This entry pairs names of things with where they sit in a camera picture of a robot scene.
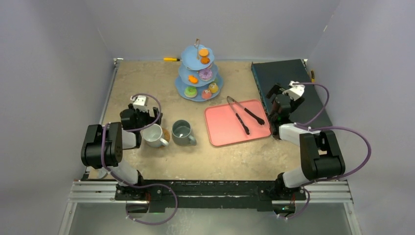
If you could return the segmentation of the white ceramic mug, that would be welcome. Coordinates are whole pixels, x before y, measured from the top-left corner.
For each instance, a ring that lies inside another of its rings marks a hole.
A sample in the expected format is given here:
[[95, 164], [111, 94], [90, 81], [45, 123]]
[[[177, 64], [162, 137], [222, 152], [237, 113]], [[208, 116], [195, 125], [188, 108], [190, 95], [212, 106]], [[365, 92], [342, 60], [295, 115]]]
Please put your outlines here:
[[152, 148], [160, 148], [162, 146], [168, 146], [169, 143], [165, 139], [163, 129], [158, 124], [153, 124], [141, 131], [142, 138]]

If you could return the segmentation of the woven rattan coaster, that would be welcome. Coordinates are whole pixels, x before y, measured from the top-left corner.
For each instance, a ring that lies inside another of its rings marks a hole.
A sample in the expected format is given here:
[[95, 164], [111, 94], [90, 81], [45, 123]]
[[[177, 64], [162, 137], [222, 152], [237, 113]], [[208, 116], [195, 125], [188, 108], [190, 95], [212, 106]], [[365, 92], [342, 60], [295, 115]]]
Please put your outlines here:
[[170, 142], [170, 140], [171, 140], [170, 132], [166, 128], [162, 128], [162, 131], [163, 131], [163, 134], [164, 134], [163, 139], [165, 139], [167, 142]]

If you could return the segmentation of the grey-green ceramic mug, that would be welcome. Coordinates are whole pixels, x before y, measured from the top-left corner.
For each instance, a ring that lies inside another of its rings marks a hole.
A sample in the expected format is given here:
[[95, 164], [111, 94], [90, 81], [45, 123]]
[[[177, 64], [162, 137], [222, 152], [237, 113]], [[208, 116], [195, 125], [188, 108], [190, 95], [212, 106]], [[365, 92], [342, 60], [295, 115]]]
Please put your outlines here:
[[173, 124], [172, 137], [174, 143], [180, 146], [195, 146], [197, 144], [192, 127], [186, 120], [178, 120]]

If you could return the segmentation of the pink rectangular tray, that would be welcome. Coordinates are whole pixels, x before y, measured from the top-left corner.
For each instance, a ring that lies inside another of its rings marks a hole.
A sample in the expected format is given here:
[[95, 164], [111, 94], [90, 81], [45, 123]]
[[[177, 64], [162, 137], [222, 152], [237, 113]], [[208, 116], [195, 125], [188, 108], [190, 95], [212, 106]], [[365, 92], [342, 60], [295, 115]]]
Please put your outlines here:
[[251, 99], [240, 101], [240, 104], [263, 119], [265, 124], [258, 124], [257, 120], [246, 113], [240, 106], [233, 105], [250, 133], [246, 134], [236, 114], [229, 104], [211, 106], [205, 109], [205, 122], [210, 143], [214, 146], [223, 146], [239, 142], [265, 138], [271, 135], [270, 125], [260, 100]]

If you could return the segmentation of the yellow cupcake with cream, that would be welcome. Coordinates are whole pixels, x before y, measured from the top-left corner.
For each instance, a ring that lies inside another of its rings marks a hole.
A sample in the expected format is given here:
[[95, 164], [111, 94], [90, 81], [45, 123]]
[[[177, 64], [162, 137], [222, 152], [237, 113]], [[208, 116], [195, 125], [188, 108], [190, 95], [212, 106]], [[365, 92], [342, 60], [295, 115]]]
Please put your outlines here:
[[208, 89], [212, 94], [215, 94], [219, 91], [219, 86], [215, 82], [212, 82], [209, 84]]

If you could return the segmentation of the green frosted donut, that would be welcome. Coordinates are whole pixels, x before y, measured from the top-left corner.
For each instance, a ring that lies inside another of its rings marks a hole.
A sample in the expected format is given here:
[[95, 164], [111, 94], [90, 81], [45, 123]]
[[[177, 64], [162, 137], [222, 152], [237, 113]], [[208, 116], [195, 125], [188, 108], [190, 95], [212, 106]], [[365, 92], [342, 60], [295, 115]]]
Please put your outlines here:
[[198, 94], [197, 88], [194, 86], [187, 86], [184, 90], [185, 97], [195, 98]]

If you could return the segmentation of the pink cupcake with cream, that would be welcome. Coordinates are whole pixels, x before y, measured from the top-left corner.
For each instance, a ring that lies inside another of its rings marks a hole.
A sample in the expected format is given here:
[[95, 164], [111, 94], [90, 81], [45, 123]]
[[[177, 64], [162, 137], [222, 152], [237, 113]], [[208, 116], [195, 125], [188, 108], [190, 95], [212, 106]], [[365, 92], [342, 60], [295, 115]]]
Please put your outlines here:
[[212, 92], [209, 89], [205, 89], [201, 93], [201, 98], [203, 100], [210, 99], [212, 97]]

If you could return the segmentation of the orange fish-shaped biscuit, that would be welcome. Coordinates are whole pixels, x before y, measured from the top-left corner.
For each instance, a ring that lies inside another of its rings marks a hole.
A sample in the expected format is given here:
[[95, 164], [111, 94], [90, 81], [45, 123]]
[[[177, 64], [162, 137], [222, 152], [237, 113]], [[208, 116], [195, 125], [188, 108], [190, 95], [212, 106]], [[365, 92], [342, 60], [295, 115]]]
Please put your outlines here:
[[189, 75], [188, 80], [191, 84], [194, 84], [194, 85], [199, 83], [199, 79], [193, 75]]

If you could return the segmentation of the purple frosted donut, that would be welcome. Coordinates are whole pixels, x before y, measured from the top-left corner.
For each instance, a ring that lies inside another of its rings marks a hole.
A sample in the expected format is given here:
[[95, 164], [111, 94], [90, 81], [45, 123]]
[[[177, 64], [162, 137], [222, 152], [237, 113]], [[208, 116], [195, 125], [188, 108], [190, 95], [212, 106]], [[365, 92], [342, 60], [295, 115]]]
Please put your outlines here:
[[212, 70], [211, 69], [208, 69], [208, 68], [200, 70], [199, 71], [199, 78], [202, 81], [209, 81], [209, 80], [211, 80], [213, 78], [213, 72], [212, 72]]

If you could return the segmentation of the blue three-tier cake stand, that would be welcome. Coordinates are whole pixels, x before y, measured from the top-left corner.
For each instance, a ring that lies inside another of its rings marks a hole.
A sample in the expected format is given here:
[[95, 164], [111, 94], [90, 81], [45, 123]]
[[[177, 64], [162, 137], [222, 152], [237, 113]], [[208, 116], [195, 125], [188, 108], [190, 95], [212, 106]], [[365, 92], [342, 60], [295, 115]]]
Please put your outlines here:
[[182, 51], [181, 65], [175, 80], [175, 87], [181, 97], [204, 102], [219, 95], [224, 80], [214, 60], [212, 49], [202, 45], [198, 38], [193, 45]]

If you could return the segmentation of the brown chocolate chip cookie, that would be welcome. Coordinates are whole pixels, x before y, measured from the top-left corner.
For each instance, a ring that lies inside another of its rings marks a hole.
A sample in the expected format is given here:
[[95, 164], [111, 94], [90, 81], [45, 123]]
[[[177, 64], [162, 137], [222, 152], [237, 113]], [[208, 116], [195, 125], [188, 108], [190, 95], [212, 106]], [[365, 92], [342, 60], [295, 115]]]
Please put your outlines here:
[[202, 57], [202, 58], [200, 59], [200, 62], [201, 62], [203, 65], [208, 65], [208, 64], [210, 63], [210, 59], [209, 59], [208, 57]]

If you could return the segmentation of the round orange sandwich biscuit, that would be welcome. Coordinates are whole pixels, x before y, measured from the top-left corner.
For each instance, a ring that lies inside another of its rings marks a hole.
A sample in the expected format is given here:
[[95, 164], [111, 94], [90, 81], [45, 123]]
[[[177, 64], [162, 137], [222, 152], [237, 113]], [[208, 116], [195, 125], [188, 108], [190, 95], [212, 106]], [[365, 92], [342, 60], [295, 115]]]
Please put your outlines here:
[[201, 57], [208, 57], [209, 56], [209, 50], [207, 48], [199, 49], [198, 55]]

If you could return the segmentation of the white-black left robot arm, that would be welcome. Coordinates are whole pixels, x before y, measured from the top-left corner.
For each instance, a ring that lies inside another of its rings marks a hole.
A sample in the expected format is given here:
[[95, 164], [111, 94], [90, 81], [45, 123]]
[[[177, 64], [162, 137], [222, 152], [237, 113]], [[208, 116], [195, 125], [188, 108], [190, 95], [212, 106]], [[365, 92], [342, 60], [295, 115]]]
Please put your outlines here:
[[119, 185], [127, 187], [127, 194], [133, 200], [142, 199], [146, 187], [142, 174], [122, 160], [123, 151], [140, 148], [142, 130], [161, 124], [162, 112], [157, 107], [152, 110], [153, 114], [150, 114], [146, 106], [141, 110], [129, 104], [120, 112], [120, 122], [89, 125], [81, 148], [83, 165], [105, 170]]

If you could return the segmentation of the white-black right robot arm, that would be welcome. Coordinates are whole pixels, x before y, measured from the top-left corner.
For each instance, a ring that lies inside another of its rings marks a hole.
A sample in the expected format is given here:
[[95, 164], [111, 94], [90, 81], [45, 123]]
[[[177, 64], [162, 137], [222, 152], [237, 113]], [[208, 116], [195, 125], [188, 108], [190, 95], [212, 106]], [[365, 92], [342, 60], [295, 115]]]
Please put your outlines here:
[[290, 115], [304, 102], [305, 86], [291, 81], [288, 89], [275, 84], [266, 94], [272, 98], [268, 115], [273, 137], [289, 141], [300, 148], [299, 167], [278, 175], [276, 196], [287, 199], [298, 188], [310, 181], [344, 174], [346, 165], [336, 135], [331, 130], [313, 131], [295, 124]]

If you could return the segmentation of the dark teal flat box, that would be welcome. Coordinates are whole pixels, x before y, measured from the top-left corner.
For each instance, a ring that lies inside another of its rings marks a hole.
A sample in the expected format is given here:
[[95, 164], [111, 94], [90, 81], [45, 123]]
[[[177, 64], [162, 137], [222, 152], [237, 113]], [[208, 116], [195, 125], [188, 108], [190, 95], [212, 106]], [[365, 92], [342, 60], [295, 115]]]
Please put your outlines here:
[[[275, 84], [288, 89], [291, 81], [306, 83], [310, 82], [310, 77], [301, 59], [252, 63], [251, 69], [261, 97], [261, 101], [266, 114], [269, 116], [273, 109], [272, 102], [275, 95], [267, 98], [266, 95]], [[325, 89], [320, 86], [306, 85], [303, 94], [304, 102], [293, 111], [288, 117], [288, 123], [299, 122], [307, 123], [310, 121], [323, 107], [325, 101], [320, 100], [318, 91], [325, 94]]]

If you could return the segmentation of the yellow tool at right wall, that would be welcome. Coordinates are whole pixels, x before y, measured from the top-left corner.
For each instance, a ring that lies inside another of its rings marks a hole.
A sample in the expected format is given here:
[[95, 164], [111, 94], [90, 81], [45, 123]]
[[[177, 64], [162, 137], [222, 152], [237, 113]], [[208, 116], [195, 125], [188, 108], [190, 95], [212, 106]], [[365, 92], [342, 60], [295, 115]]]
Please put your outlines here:
[[315, 73], [313, 70], [310, 71], [310, 76], [311, 76], [311, 82], [315, 83]]

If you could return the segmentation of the yellow-handled screwdriver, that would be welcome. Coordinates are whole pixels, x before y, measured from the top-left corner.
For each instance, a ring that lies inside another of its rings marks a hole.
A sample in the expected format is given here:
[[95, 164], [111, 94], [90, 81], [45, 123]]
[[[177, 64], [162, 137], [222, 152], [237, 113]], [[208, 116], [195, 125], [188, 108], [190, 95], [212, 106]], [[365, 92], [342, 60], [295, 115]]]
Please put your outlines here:
[[163, 60], [167, 62], [179, 62], [180, 58], [164, 57]]

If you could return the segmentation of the black aluminium base frame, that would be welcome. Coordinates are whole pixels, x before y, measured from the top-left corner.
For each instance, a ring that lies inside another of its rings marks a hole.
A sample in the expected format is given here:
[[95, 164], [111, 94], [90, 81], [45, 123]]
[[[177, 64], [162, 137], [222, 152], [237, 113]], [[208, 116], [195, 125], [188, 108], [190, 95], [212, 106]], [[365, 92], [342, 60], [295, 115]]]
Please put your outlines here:
[[116, 181], [86, 180], [72, 184], [72, 203], [126, 203], [150, 212], [165, 209], [293, 210], [308, 203], [351, 203], [346, 181], [319, 182], [301, 189], [278, 190], [273, 181], [147, 180], [146, 188], [119, 186]]

